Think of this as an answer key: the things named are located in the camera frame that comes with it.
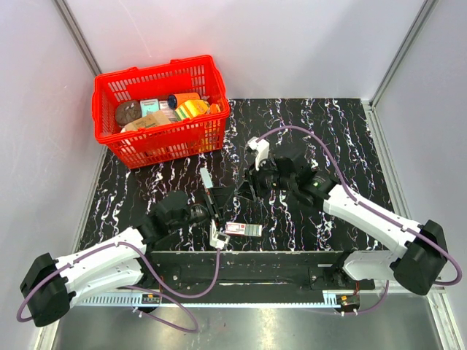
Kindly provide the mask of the red white staple box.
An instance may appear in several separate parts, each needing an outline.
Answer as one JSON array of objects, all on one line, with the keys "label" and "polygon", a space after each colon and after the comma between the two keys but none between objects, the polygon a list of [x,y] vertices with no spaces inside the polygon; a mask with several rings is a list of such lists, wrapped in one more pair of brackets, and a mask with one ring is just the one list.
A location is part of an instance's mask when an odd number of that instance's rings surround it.
[{"label": "red white staple box", "polygon": [[262,225],[227,222],[225,233],[234,236],[261,237]]}]

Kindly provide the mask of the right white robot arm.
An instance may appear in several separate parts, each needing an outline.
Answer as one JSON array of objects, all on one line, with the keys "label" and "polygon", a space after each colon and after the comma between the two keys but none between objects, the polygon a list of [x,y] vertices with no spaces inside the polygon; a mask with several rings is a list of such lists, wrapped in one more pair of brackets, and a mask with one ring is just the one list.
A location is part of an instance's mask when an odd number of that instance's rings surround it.
[{"label": "right white robot arm", "polygon": [[259,201],[273,190],[286,191],[299,203],[350,223],[387,248],[384,253],[353,251],[333,266],[333,283],[342,289],[356,281],[397,281],[416,295],[427,295],[447,263],[440,224],[415,222],[348,190],[334,176],[289,157],[253,163],[237,193]]}]

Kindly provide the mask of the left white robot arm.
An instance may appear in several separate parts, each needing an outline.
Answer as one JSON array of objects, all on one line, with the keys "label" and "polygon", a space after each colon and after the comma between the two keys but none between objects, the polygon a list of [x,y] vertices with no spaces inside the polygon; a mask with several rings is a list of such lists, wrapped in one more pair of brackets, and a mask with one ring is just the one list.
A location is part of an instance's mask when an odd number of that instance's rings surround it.
[{"label": "left white robot arm", "polygon": [[169,192],[152,211],[111,239],[59,258],[38,256],[20,284],[24,300],[17,321],[47,326],[79,302],[111,289],[147,289],[157,283],[182,297],[158,275],[150,254],[177,230],[204,223],[209,223],[211,246],[223,249],[228,237],[219,229],[225,225],[224,207],[233,194],[232,186],[208,187],[202,202],[190,204],[185,192]]}]

